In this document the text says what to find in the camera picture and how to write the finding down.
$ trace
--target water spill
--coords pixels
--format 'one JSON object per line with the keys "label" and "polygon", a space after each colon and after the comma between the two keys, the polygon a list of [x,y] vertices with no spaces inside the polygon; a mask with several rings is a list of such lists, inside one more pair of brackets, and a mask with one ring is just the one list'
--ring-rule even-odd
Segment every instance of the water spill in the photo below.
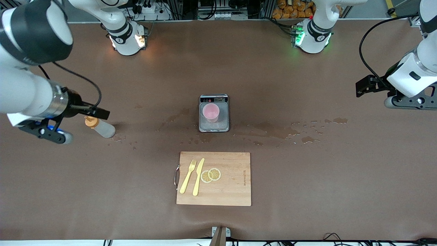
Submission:
{"label": "water spill", "polygon": [[312,137],[303,137],[302,138],[302,143],[307,144],[307,143],[314,143],[314,142],[320,142],[317,139],[314,139]]}
{"label": "water spill", "polygon": [[123,143],[122,140],[126,140],[126,135],[115,134],[111,139],[114,140],[114,142]]}
{"label": "water spill", "polygon": [[262,131],[262,133],[259,133],[259,131],[256,132],[254,130],[251,130],[248,134],[243,132],[237,132],[236,134],[253,137],[276,137],[280,139],[287,139],[288,136],[300,135],[300,132],[292,129],[291,127],[279,128],[275,127],[267,121],[255,124],[253,127]]}
{"label": "water spill", "polygon": [[208,134],[208,133],[199,134],[200,142],[202,143],[209,143],[215,137],[216,135],[214,134]]}
{"label": "water spill", "polygon": [[178,114],[176,115],[172,115],[170,117],[167,118],[167,120],[165,120],[164,122],[161,123],[161,127],[159,127],[158,129],[156,129],[155,131],[159,132],[161,131],[161,129],[168,123],[175,121],[177,118],[181,117],[182,115],[187,115],[190,113],[189,109],[182,109]]}
{"label": "water spill", "polygon": [[340,117],[335,118],[333,121],[335,123],[337,123],[337,124],[347,124],[347,119],[343,119],[343,118],[340,118]]}

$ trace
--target plastic bottle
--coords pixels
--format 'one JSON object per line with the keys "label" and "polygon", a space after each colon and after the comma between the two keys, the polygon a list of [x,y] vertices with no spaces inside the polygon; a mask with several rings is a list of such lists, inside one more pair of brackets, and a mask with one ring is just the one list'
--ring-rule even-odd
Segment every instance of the plastic bottle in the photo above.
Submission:
{"label": "plastic bottle", "polygon": [[110,138],[115,134],[115,127],[101,119],[92,116],[85,116],[85,124],[89,128],[94,129],[104,138]]}

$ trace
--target digital kitchen scale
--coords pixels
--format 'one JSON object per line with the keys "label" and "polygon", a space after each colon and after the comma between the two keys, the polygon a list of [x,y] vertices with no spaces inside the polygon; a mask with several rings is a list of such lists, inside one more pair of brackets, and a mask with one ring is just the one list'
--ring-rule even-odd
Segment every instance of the digital kitchen scale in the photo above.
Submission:
{"label": "digital kitchen scale", "polygon": [[[209,103],[214,103],[220,109],[216,122],[209,122],[203,115],[203,108]],[[199,98],[199,131],[201,132],[227,132],[229,131],[229,98],[226,94],[201,95]]]}

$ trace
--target wooden cutting board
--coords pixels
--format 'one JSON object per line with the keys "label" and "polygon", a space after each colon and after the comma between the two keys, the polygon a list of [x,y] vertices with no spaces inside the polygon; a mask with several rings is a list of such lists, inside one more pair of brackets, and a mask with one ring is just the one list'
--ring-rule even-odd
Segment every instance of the wooden cutting board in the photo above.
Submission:
{"label": "wooden cutting board", "polygon": [[[196,183],[196,170],[202,158],[205,158],[202,171],[218,168],[222,176],[217,181],[204,183],[200,180],[199,194],[193,196]],[[187,190],[184,194],[179,192],[188,166],[196,160],[196,168],[191,173]],[[180,175],[177,189],[176,204],[193,205],[221,205],[221,206],[250,206],[250,153],[238,152],[181,152]]]}

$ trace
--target lemon slice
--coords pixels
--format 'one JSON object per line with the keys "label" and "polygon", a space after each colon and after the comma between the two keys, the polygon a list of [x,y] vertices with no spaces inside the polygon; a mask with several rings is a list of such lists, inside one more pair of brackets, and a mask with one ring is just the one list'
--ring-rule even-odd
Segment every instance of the lemon slice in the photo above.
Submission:
{"label": "lemon slice", "polygon": [[220,172],[220,170],[218,170],[217,168],[211,168],[208,171],[208,177],[212,180],[212,181],[217,181],[220,179],[220,177],[222,176],[222,173]]}
{"label": "lemon slice", "polygon": [[200,175],[200,179],[204,183],[210,183],[212,181],[208,176],[208,172],[209,172],[209,170],[203,171],[202,174]]}

